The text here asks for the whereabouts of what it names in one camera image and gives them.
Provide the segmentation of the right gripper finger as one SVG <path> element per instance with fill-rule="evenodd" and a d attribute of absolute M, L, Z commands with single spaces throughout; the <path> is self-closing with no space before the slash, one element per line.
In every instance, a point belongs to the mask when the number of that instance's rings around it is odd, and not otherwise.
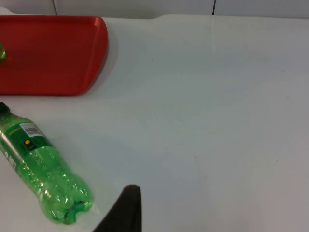
<path fill-rule="evenodd" d="M 125 186 L 94 232 L 141 232 L 141 189 Z"/>

